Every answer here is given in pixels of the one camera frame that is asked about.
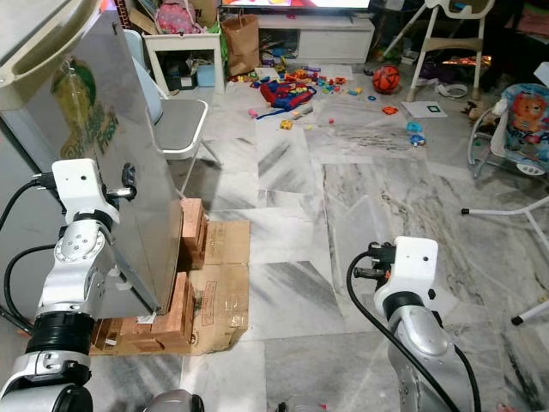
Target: white chair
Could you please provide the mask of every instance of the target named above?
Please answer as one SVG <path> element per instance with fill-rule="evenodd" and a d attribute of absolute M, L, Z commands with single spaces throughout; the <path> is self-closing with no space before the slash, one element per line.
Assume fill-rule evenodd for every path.
<path fill-rule="evenodd" d="M 500 116 L 493 136 L 479 133 L 484 117 L 493 112 Z M 502 99 L 484 112 L 475 123 L 468 144 L 468 163 L 473 167 L 474 178 L 479 177 L 483 166 L 499 163 L 490 162 L 496 156 L 504 162 L 514 163 L 516 168 L 528 176 L 540 176 L 549 171 L 549 89 L 539 84 L 515 84 L 504 90 Z M 490 139 L 482 158 L 474 156 L 474 143 L 478 139 Z M 462 209 L 463 215 L 525 215 L 549 253 L 549 240 L 534 219 L 533 210 L 549 203 L 549 196 L 528 206 L 515 210 Z M 538 305 L 511 319 L 521 324 L 527 318 L 549 309 L 549 302 Z"/>
<path fill-rule="evenodd" d="M 401 30 L 396 38 L 391 42 L 385 53 L 386 57 L 390 50 L 400 41 L 404 33 L 415 23 L 416 20 L 423 14 L 423 12 L 429 8 L 432 9 L 431 19 L 429 20 L 429 26 L 427 27 L 427 33 L 425 34 L 425 41 L 421 47 L 421 53 L 419 60 L 413 74 L 412 85 L 407 94 L 407 101 L 414 101 L 415 94 L 417 92 L 417 84 L 419 79 L 419 72 L 421 66 L 425 60 L 425 54 L 433 50 L 441 49 L 467 49 L 473 50 L 476 55 L 476 66 L 474 70 L 474 86 L 473 86 L 473 99 L 480 97 L 479 82 L 480 82 L 480 65 L 482 63 L 482 43 L 484 39 L 484 24 L 485 17 L 492 9 L 495 0 L 425 0 L 425 4 L 413 15 L 412 19 Z M 435 21 L 437 20 L 438 9 L 442 9 L 444 13 L 451 19 L 459 20 L 478 20 L 479 21 L 479 37 L 471 39 L 446 39 L 431 37 L 432 30 L 435 27 Z"/>
<path fill-rule="evenodd" d="M 137 77 L 145 95 L 148 112 L 154 124 L 154 136 L 167 160 L 184 160 L 191 158 L 190 168 L 179 190 L 184 197 L 184 188 L 196 161 L 198 147 L 201 144 L 214 157 L 215 162 L 221 162 L 214 151 L 202 140 L 201 131 L 208 113 L 208 104 L 202 100 L 169 99 L 153 81 L 140 63 L 144 62 L 142 39 L 133 30 L 124 30 L 128 41 Z"/>

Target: marble floor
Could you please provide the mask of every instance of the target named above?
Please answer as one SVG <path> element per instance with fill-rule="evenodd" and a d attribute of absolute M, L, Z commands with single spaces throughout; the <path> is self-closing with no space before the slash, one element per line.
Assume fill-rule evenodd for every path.
<path fill-rule="evenodd" d="M 226 352 L 94 359 L 112 375 L 90 385 L 96 410 L 136 412 L 178 386 L 201 395 L 208 412 L 273 412 L 296 394 L 333 412 L 399 410 L 389 345 L 344 288 L 355 255 L 398 235 L 438 242 L 434 305 L 473 365 L 483 410 L 549 409 L 549 313 L 510 324 L 546 296 L 549 257 L 521 218 L 459 213 L 531 203 L 546 187 L 490 168 L 472 180 L 465 100 L 419 92 L 449 116 L 421 119 L 427 145 L 414 148 L 400 104 L 406 87 L 382 96 L 370 78 L 353 76 L 361 95 L 319 93 L 314 112 L 291 130 L 279 128 L 284 115 L 249 118 L 248 109 L 264 102 L 246 84 L 213 97 L 203 138 L 223 167 L 200 152 L 185 194 L 201 197 L 213 220 L 251 221 L 249 330 Z M 388 104 L 399 113 L 383 114 Z M 176 180 L 185 168 L 171 163 Z M 546 210 L 536 217 L 549 223 Z M 373 285 L 357 289 L 373 309 Z"/>

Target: white tv stand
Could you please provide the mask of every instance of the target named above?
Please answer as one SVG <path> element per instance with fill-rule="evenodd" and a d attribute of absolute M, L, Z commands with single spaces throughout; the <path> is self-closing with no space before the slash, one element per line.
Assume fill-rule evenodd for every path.
<path fill-rule="evenodd" d="M 259 28 L 299 30 L 298 64 L 362 64 L 370 50 L 374 25 L 369 19 L 342 15 L 258 15 Z"/>

